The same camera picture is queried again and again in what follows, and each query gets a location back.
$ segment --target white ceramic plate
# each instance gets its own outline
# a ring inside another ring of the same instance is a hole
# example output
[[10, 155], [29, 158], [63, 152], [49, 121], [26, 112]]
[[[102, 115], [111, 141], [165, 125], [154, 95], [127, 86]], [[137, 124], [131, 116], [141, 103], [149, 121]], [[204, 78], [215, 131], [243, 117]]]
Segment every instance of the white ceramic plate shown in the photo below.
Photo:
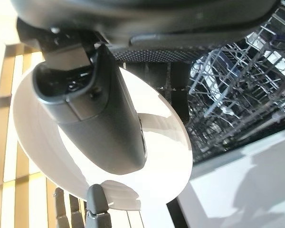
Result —
[[121, 69], [142, 121], [147, 161], [139, 171], [114, 175], [88, 160], [50, 119], [35, 97], [31, 72], [14, 95], [14, 122], [25, 153], [54, 183], [82, 199], [90, 185], [101, 184], [110, 208], [122, 210], [167, 203], [184, 189], [192, 169], [187, 132], [170, 104], [144, 81]]

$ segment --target dishwasher rack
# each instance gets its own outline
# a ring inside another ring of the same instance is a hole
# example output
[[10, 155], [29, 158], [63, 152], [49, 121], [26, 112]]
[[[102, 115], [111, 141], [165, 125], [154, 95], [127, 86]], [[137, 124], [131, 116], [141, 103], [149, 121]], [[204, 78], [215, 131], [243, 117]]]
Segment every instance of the dishwasher rack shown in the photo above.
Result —
[[194, 163], [285, 129], [285, 1], [244, 40], [192, 64]]

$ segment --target white plate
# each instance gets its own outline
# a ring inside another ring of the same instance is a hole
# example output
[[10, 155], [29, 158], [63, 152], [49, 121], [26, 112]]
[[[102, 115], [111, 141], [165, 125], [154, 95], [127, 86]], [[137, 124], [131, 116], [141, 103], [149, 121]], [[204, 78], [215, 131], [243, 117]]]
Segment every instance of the white plate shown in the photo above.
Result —
[[184, 189], [192, 169], [189, 137], [170, 104], [144, 81], [121, 69], [142, 121], [147, 161], [139, 171], [114, 175], [88, 160], [50, 119], [35, 97], [31, 72], [14, 95], [14, 122], [25, 153], [54, 183], [82, 199], [90, 185], [102, 184], [110, 208], [122, 210], [168, 203]]

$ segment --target wire dish rack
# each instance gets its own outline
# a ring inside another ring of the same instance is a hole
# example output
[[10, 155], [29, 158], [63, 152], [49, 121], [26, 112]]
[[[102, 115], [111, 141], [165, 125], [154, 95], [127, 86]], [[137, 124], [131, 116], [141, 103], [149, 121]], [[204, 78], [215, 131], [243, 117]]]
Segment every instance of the wire dish rack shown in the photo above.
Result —
[[192, 65], [188, 102], [194, 163], [285, 129], [285, 1], [244, 40]]

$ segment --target black plastic housing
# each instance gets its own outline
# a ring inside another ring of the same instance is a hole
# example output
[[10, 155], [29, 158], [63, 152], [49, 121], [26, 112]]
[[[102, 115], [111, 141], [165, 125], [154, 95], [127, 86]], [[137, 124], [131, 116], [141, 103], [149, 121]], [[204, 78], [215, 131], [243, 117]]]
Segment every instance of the black plastic housing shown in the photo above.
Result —
[[33, 86], [49, 115], [97, 166], [113, 174], [141, 169], [140, 120], [112, 54], [100, 46], [94, 64], [72, 71], [36, 66]]

